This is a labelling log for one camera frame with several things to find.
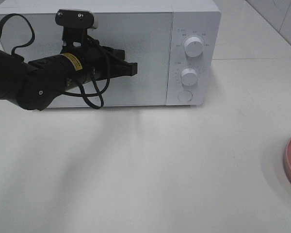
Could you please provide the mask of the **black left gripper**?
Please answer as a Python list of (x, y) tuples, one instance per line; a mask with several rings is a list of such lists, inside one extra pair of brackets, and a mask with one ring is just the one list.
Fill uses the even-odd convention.
[(61, 55), (73, 55), (82, 67), (79, 72), (85, 79), (94, 82), (106, 81), (110, 84), (111, 78), (134, 76), (138, 73), (137, 63), (125, 61), (125, 51), (100, 45), (100, 42), (90, 36), (85, 37), (79, 46), (64, 43)]

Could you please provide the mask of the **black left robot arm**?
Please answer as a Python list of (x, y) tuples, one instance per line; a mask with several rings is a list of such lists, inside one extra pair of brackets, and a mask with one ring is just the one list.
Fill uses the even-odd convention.
[(93, 109), (103, 107), (102, 95), (110, 80), (136, 75), (138, 65), (125, 61), (124, 50), (101, 46), (90, 36), (85, 42), (28, 63), (18, 54), (0, 50), (0, 100), (42, 111), (65, 95), (81, 98)]

